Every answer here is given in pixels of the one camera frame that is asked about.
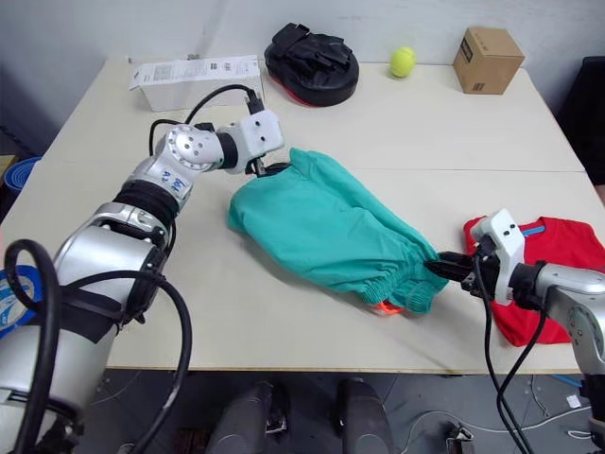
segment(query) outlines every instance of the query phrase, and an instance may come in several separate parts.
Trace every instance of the robotic arm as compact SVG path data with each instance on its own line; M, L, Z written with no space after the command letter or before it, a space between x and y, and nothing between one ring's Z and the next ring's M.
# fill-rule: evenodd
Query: robotic arm
M216 132L188 124L171 128L115 199L101 205L60 247L54 260L61 285L59 344L36 452L71 451L113 339L132 319L145 322L144 313L157 291L152 282L137 278L83 288L66 286L107 271L160 275L174 242L174 220L195 179L220 168L232 174L253 168L261 176L261 157L283 146L275 114L263 110L258 99L249 102L249 109L249 117ZM41 323L36 317L0 340L2 453L11 451L17 439L34 376Z
M592 406L593 442L605 449L605 274L545 262L525 265L525 239L507 210L482 219L471 234L477 241L475 255L489 297L501 305L514 300L525 309L545 310L569 334L584 374L582 395ZM440 253L440 260L425 265L481 296L473 260L459 253Z

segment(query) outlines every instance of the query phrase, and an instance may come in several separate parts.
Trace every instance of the tennis ball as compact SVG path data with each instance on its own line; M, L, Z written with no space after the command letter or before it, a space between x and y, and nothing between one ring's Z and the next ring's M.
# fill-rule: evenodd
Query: tennis ball
M396 78L404 78L412 72L416 64L416 54L411 47L400 47L390 58L390 72Z

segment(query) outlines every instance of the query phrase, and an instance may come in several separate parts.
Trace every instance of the gray floor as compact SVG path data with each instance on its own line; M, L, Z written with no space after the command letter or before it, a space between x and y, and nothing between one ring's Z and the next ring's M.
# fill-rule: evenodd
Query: gray floor
M114 453L124 442L135 440L164 401L172 374L163 371L107 371L95 401L86 416L86 432L77 453ZM332 430L330 414L338 382L345 374L274 373L192 373L178 402L155 439L149 453L174 451L179 427L211 428L223 406L253 383L268 379L286 385L292 400L291 433L280 445L269 444L268 452L336 454L340 440ZM468 423L485 428L502 428L494 404L492 383L486 376L440 375L360 375L384 399L395 442L406 444L415 418L427 410L445 410ZM521 375L511 383L508 399L523 425L545 419L529 386L531 375ZM130 381L131 384L119 395ZM573 386L550 375L536 375L534 390L550 415L570 410L566 397L578 393ZM588 453L590 441L574 440L565 432L587 429L590 411L563 417L529 431L527 437L536 453ZM445 415L432 414L416 427L408 453L445 453L443 434L453 426ZM508 434L488 433L469 428L475 435L475 452L511 454L518 452Z

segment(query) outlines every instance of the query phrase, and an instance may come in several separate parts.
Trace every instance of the red cloth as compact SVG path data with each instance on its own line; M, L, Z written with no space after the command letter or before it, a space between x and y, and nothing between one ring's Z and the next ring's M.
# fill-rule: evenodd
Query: red cloth
M475 252L471 228L482 218L472 219L464 224L468 254ZM528 265L544 260L556 265L605 272L605 249L596 239L589 224L574 220L539 218L536 222L519 227L522 232L545 227L541 233L526 236L525 260ZM502 306L496 301L492 301L492 310L495 323L504 337L517 347L527 345L538 326L538 313L522 309L515 304ZM564 343L569 342L569 336L556 322L547 319L538 342Z

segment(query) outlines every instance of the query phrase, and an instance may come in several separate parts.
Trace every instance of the white table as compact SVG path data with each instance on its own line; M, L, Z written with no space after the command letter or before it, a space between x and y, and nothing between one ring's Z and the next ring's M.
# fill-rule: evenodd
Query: white table
M280 116L289 145L339 159L437 250L463 251L464 221L503 206L519 223L540 215L583 220L605 239L605 210L524 71L504 96L463 95L447 66L419 66L412 79L398 81L384 71L385 65L362 65L355 96L329 109L300 107L265 80L266 104ZM140 93L126 90L129 76L126 64L106 64L2 224L2 252L17 237L57 250L146 156L149 123L166 115L152 113ZM398 154L403 128L392 128L401 116L399 92L410 112L424 113L406 115L406 159ZM360 105L363 99L367 105ZM372 105L376 99L379 108ZM364 118L355 120L359 110ZM424 124L429 111L439 112L430 129ZM245 108L212 108L205 117L224 124L245 114ZM481 126L473 132L464 129L469 116ZM358 141L321 133L322 122L354 132ZM377 131L381 145L373 147ZM526 140L519 139L523 134ZM285 157L276 154L273 159ZM384 318L352 295L307 284L227 228L229 200L246 180L224 172L200 177L178 218L179 239L164 272L191 312L192 369L486 372L478 299L452 283L431 314ZM160 295L145 325L131 323L118 336L109 366L171 368L179 347L176 313ZM496 370L507 371L518 354L496 330ZM569 345L538 345L523 372L576 370Z

